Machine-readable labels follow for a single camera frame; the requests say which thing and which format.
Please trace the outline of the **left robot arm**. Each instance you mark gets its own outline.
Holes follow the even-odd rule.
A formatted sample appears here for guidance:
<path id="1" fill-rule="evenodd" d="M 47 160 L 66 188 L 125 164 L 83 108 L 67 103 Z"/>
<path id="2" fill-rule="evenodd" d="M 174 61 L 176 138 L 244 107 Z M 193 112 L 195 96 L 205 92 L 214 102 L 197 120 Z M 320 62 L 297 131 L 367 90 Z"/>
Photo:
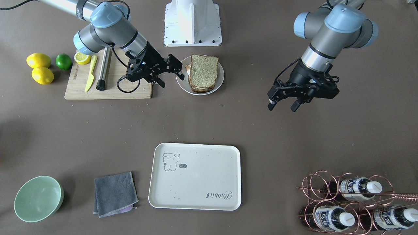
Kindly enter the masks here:
<path id="1" fill-rule="evenodd" d="M 302 12 L 294 22 L 294 33 L 310 39 L 304 54 L 287 82 L 276 77 L 268 92 L 268 109 L 288 97 L 296 98 L 293 112 L 314 98 L 332 99 L 339 94 L 338 76 L 330 75 L 333 61 L 342 49 L 362 48 L 372 44 L 378 36 L 376 22 L 361 12 L 363 0 L 327 0 L 316 12 Z"/>

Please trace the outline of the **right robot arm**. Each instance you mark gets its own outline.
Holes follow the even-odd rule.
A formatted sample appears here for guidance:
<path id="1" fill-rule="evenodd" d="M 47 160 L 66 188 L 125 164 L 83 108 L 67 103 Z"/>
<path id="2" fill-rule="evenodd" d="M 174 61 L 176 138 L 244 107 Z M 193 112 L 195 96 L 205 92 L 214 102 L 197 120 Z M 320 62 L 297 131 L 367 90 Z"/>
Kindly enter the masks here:
<path id="1" fill-rule="evenodd" d="M 121 48 L 129 58 L 125 78 L 145 79 L 161 87 L 161 73 L 174 73 L 184 79 L 182 63 L 173 55 L 163 58 L 128 20 L 128 9 L 97 0 L 44 0 L 43 3 L 75 15 L 89 25 L 79 30 L 73 43 L 79 52 L 94 55 L 108 46 Z"/>

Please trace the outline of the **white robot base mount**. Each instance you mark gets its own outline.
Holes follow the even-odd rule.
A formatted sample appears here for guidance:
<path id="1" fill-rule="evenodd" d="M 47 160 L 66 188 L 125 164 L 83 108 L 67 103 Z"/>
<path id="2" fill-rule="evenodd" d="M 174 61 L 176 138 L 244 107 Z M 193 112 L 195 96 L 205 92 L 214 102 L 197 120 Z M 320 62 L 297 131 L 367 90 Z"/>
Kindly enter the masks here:
<path id="1" fill-rule="evenodd" d="M 165 6 L 164 23 L 166 47 L 222 44 L 219 6 L 212 0 L 172 0 Z"/>

